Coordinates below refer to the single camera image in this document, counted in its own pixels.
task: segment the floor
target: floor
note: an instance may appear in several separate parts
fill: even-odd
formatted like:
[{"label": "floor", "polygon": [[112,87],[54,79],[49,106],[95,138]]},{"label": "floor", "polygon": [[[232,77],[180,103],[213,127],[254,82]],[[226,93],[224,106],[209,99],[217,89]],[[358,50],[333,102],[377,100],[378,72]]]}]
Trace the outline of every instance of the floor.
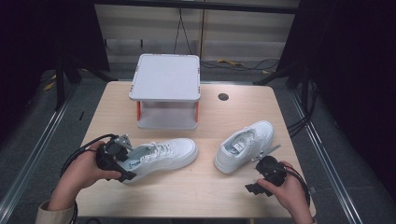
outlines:
[{"label": "floor", "polygon": [[[263,44],[260,47],[240,43],[211,43],[216,53],[204,55],[201,64],[201,80],[207,82],[232,82],[251,85],[253,81],[267,77],[275,71],[283,45]],[[104,72],[118,79],[132,79],[138,56],[141,53],[189,53],[187,44],[180,42],[140,40],[107,40],[107,54],[111,72]],[[191,43],[191,51],[196,45]],[[249,69],[244,71],[219,68],[219,58],[238,61]],[[83,79],[78,86],[66,83],[69,95],[68,106],[63,114],[54,113],[56,90],[43,91],[53,71],[43,74],[43,82],[35,97],[27,106],[19,127],[1,145],[0,150],[0,198],[2,199],[0,223],[32,223],[37,207],[48,199],[50,191],[59,179],[64,160],[81,144],[91,122],[95,108],[106,83],[87,71],[80,71]],[[276,99],[287,126],[300,120],[298,102],[299,89],[286,88],[285,78],[278,78],[268,86],[274,89]],[[48,130],[49,122],[59,116],[53,132]],[[49,133],[48,141],[40,139],[42,133]],[[294,135],[292,143],[302,165],[306,182],[312,190],[317,208],[318,223],[396,223],[394,201],[388,196],[360,155],[353,150],[342,130],[337,129],[332,115],[321,100],[316,100],[312,123]],[[37,153],[37,145],[45,142]],[[102,223],[291,223],[290,218],[266,219],[125,219],[100,217]]]}]

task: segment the cable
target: cable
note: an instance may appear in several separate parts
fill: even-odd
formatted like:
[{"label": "cable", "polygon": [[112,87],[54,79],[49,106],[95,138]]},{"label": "cable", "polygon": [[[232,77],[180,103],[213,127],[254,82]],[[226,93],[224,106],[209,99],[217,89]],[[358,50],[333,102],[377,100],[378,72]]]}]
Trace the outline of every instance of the cable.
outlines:
[{"label": "cable", "polygon": [[[269,61],[276,61],[274,64],[268,66],[268,67],[263,67],[263,68],[259,68],[260,64],[264,63],[264,62],[269,62]],[[274,66],[276,66],[277,64],[279,64],[279,60],[278,59],[265,59],[265,60],[261,60],[259,61],[259,63],[254,66],[254,67],[233,67],[233,66],[222,66],[222,65],[218,65],[218,64],[213,64],[213,63],[206,63],[206,62],[202,62],[201,61],[201,65],[205,68],[223,68],[223,69],[229,69],[229,70],[234,70],[234,71],[250,71],[250,70],[265,70],[265,69],[269,69],[269,68],[273,68]]]},{"label": "cable", "polygon": [[181,16],[181,8],[178,9],[178,25],[177,25],[177,34],[176,34],[175,46],[174,46],[174,54],[176,54],[177,39],[178,39],[178,31],[179,31],[179,29],[180,29],[180,24],[181,24],[181,26],[183,27],[184,36],[186,37],[187,47],[189,48],[190,55],[192,55],[192,50],[191,50],[191,48],[190,48],[189,39],[187,38],[186,28],[184,27],[184,21],[183,21],[183,18],[182,18],[182,16]]},{"label": "cable", "polygon": [[84,146],[80,147],[79,149],[77,149],[75,152],[73,152],[72,155],[70,155],[70,157],[69,157],[69,158],[66,160],[66,162],[64,163],[64,166],[62,167],[62,170],[61,170],[61,177],[62,177],[62,175],[64,174],[64,172],[67,170],[67,167],[69,167],[69,165],[70,165],[79,155],[81,155],[82,153],[84,153],[84,152],[86,151],[86,149],[85,149],[86,147],[92,145],[93,143],[95,143],[95,142],[97,142],[97,141],[99,141],[99,140],[102,140],[102,139],[104,139],[104,138],[107,138],[107,137],[110,137],[110,138],[117,138],[118,136],[115,135],[115,134],[112,134],[112,133],[110,133],[110,134],[105,134],[105,135],[102,135],[102,136],[100,136],[100,137],[97,137],[97,138],[93,139],[91,142],[89,142],[89,143],[85,144]]},{"label": "cable", "polygon": [[318,87],[315,85],[315,83],[313,81],[311,81],[311,98],[312,98],[312,103],[311,103],[312,105],[311,105],[311,108],[309,109],[308,113],[299,121],[288,126],[290,138],[294,137],[297,133],[300,132],[300,130],[303,129],[303,127],[306,125],[306,123],[309,120],[311,120],[311,117],[314,113],[316,100],[318,98]]},{"label": "cable", "polygon": [[85,222],[85,224],[93,224],[93,223],[91,223],[91,221],[95,221],[95,223],[101,224],[100,220],[97,219],[96,217],[92,217],[92,218],[88,219],[88,220]]},{"label": "cable", "polygon": [[292,167],[286,166],[286,165],[285,165],[285,167],[290,168],[293,172],[292,171],[288,171],[286,169],[280,169],[280,168],[277,168],[275,166],[265,165],[264,167],[269,168],[269,169],[273,169],[273,170],[276,170],[276,171],[284,172],[284,173],[287,173],[287,174],[292,175],[295,178],[297,178],[297,180],[301,184],[301,187],[304,190],[305,199],[306,199],[306,202],[308,203],[308,207],[311,205],[311,194],[309,192],[308,186],[306,185],[303,177],[295,169],[293,169]]},{"label": "cable", "polygon": [[[183,17],[181,14],[181,8],[178,9],[178,15],[179,15],[179,19],[178,19],[178,25],[177,25],[177,35],[176,35],[176,39],[175,39],[175,46],[174,46],[174,54],[176,53],[176,48],[177,48],[177,40],[178,40],[178,32],[180,29],[180,24],[183,28],[183,32],[184,32],[184,36],[186,38],[186,42],[187,42],[187,47],[189,48],[190,54],[192,55],[192,50],[190,47],[190,42],[189,39],[187,37],[187,33],[186,33],[186,28],[184,26],[184,21],[183,21]],[[263,62],[268,62],[268,61],[276,61],[274,64],[268,66],[268,67],[264,67],[264,68],[258,68],[260,66],[260,64],[262,64]],[[279,64],[279,59],[266,59],[266,60],[262,60],[260,61],[256,66],[254,67],[231,67],[231,66],[221,66],[218,64],[212,64],[212,63],[205,63],[200,61],[201,66],[206,67],[206,68],[223,68],[223,69],[229,69],[229,70],[234,70],[234,71],[250,71],[250,70],[265,70],[265,69],[270,69],[275,67],[277,64]]]}]

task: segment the black stand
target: black stand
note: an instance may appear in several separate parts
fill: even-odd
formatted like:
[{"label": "black stand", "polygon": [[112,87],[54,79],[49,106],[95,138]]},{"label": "black stand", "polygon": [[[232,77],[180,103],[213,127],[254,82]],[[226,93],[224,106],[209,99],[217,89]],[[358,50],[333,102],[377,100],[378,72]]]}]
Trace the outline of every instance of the black stand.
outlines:
[{"label": "black stand", "polygon": [[81,82],[81,75],[78,72],[78,68],[85,68],[92,74],[101,78],[105,82],[117,81],[113,77],[108,77],[87,63],[78,60],[72,56],[60,56],[56,64],[56,87],[57,87],[57,104],[55,110],[58,110],[64,103],[64,75],[70,83],[78,84]]},{"label": "black stand", "polygon": [[260,81],[256,81],[253,82],[253,85],[257,85],[257,86],[265,86],[266,84],[268,84],[270,81],[276,79],[277,77],[286,77],[288,76],[291,72],[294,72],[298,66],[300,66],[301,64],[298,62],[292,63],[291,65],[274,72],[273,74],[271,74],[269,77],[262,79]]}]

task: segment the hand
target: hand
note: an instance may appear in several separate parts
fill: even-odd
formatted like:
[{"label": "hand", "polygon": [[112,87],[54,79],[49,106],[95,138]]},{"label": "hand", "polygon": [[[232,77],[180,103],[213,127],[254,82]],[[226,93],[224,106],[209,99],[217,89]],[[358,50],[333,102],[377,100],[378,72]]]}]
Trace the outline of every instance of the hand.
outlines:
[{"label": "hand", "polygon": [[[103,141],[92,144],[89,149],[96,151]],[[49,211],[60,211],[73,206],[78,193],[99,179],[118,179],[121,173],[104,171],[96,165],[96,153],[86,151],[79,155],[67,168],[51,195]]]},{"label": "hand", "polygon": [[[292,167],[291,164],[286,161],[282,161],[282,163],[286,166]],[[308,203],[306,202],[305,192],[296,177],[287,174],[285,182],[279,187],[265,179],[259,179],[257,180],[257,183],[263,188],[271,191],[276,196],[279,203],[290,212],[294,223],[313,222]]]}]

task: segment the sleeve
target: sleeve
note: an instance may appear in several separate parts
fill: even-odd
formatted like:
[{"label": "sleeve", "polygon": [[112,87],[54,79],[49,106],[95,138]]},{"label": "sleeve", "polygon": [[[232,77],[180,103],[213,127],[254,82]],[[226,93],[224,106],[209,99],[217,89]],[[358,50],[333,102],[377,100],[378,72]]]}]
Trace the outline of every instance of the sleeve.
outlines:
[{"label": "sleeve", "polygon": [[35,224],[69,224],[74,214],[74,205],[62,211],[48,211],[49,202],[42,203],[38,208]]}]

